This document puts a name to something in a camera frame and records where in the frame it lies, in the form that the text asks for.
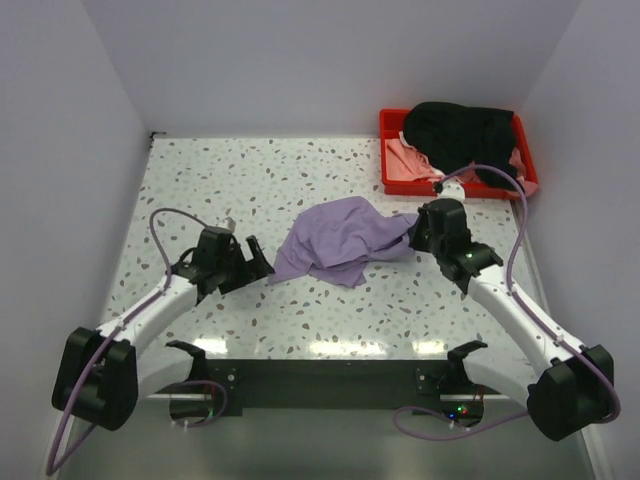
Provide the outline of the purple t shirt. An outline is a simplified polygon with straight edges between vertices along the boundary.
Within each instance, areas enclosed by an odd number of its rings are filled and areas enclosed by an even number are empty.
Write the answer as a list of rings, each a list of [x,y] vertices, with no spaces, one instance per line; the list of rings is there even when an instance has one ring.
[[[362,285],[368,263],[413,253],[408,233],[417,218],[415,213],[384,216],[360,196],[313,206],[298,215],[279,247],[269,283],[310,275],[347,288]]]

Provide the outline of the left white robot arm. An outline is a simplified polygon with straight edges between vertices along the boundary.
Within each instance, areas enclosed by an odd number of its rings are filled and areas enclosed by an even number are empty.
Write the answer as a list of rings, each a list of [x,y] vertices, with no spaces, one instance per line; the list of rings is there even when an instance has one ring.
[[[179,351],[166,366],[143,366],[142,353],[175,320],[207,296],[227,294],[262,280],[275,270],[258,240],[246,239],[246,258],[234,234],[206,227],[196,246],[170,265],[159,284],[129,310],[100,327],[79,327],[66,340],[52,406],[109,431],[122,427],[143,396],[171,385],[185,392],[212,387],[205,352],[187,342],[171,340]]]

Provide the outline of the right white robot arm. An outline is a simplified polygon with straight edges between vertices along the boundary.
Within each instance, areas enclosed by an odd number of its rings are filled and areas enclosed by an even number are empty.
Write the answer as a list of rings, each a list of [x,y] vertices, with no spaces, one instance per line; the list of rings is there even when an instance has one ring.
[[[553,441],[618,418],[611,354],[569,334],[516,285],[511,266],[490,246],[473,241],[460,201],[438,198],[421,206],[409,245],[431,254],[442,275],[498,321],[533,370],[526,377],[499,365],[487,344],[474,340],[447,354],[444,379],[452,390],[466,393],[482,385],[502,393]]]

